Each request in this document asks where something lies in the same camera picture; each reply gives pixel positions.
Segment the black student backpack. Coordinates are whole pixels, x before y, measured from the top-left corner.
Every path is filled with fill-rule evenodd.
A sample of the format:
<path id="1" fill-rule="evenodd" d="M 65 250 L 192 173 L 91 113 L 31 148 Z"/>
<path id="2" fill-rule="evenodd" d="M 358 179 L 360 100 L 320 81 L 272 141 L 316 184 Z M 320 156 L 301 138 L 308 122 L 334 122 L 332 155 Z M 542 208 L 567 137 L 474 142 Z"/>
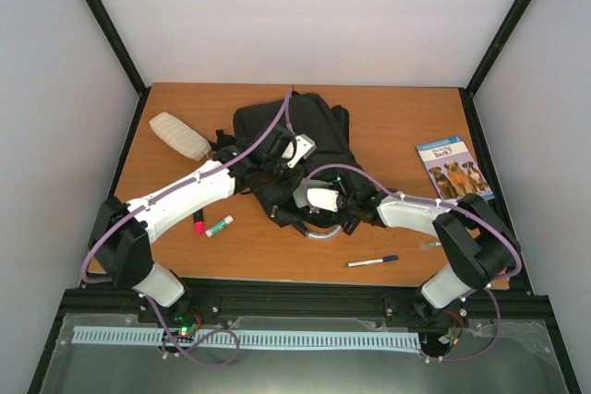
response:
<path id="1" fill-rule="evenodd" d="M 217 133 L 213 158 L 230 165 L 236 192 L 253 195 L 277 226 L 350 235 L 370 217 L 364 206 L 375 188 L 359 174 L 343 106 L 294 91 L 238 109 L 233 128 Z"/>

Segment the dog reader book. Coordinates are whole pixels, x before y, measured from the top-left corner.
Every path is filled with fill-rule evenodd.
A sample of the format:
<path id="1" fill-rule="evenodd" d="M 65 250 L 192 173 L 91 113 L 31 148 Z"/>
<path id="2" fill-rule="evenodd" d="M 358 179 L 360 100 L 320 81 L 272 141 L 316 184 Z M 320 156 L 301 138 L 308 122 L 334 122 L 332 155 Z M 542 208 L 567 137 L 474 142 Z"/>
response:
<path id="1" fill-rule="evenodd" d="M 419 144 L 416 150 L 441 199 L 458 199 L 468 194 L 485 200 L 495 197 L 461 137 Z"/>

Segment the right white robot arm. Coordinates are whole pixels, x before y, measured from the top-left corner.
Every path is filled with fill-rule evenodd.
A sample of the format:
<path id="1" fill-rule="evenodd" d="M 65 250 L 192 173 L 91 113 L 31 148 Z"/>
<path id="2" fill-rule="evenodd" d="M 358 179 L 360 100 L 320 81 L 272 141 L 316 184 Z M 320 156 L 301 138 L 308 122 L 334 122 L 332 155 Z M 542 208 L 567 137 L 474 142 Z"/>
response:
<path id="1" fill-rule="evenodd" d="M 451 303 L 497 279 L 511 279 L 523 262 L 515 235 L 477 194 L 440 200 L 385 187 L 367 195 L 337 193 L 329 209 L 385 228 L 405 228 L 437 238 L 447 264 L 421 284 L 415 316 L 429 324 Z"/>

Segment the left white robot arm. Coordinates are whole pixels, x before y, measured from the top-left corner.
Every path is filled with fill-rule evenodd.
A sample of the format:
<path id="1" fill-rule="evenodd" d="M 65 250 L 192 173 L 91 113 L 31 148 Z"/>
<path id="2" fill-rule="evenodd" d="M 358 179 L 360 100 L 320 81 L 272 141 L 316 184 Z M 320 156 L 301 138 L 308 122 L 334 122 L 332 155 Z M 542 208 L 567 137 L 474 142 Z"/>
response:
<path id="1" fill-rule="evenodd" d="M 150 297 L 170 321 L 186 320 L 192 300 L 184 283 L 152 256 L 152 245 L 180 221 L 248 187 L 272 183 L 300 173 L 301 163 L 315 149 L 306 135 L 279 126 L 258 139 L 240 139 L 217 150 L 197 170 L 144 197 L 123 202 L 108 197 L 101 204 L 89 242 L 86 262 L 96 260 L 103 276 L 86 283 L 112 283 Z"/>

